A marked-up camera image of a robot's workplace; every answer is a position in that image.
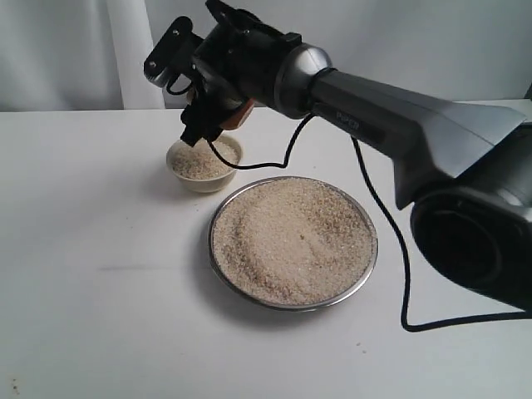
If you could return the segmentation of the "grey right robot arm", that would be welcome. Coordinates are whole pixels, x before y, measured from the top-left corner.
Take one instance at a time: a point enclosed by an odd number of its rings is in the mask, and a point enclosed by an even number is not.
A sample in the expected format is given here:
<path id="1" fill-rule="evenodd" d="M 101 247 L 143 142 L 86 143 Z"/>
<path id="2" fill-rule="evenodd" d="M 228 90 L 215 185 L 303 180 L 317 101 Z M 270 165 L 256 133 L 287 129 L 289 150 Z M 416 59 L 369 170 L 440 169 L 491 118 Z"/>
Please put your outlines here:
<path id="1" fill-rule="evenodd" d="M 531 309 L 531 128 L 510 108 L 455 103 L 337 70 L 321 48 L 253 14 L 217 12 L 182 62 L 196 98 L 190 121 L 215 123 L 254 99 L 318 116 L 387 156 L 398 208 L 426 261 L 461 287 Z"/>

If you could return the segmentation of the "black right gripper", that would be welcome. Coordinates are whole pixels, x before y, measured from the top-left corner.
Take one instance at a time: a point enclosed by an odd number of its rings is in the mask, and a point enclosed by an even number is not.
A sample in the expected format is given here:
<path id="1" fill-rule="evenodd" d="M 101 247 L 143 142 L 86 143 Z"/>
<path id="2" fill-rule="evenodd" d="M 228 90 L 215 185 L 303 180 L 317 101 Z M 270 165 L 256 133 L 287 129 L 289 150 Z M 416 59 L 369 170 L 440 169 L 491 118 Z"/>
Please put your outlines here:
<path id="1" fill-rule="evenodd" d="M 286 73 L 302 36 L 280 32 L 220 0 L 205 6 L 216 25 L 193 55 L 195 93 L 180 117 L 185 125 L 180 139 L 188 146 L 217 140 L 220 125 L 249 99 L 276 111 L 300 111 L 302 102 Z"/>

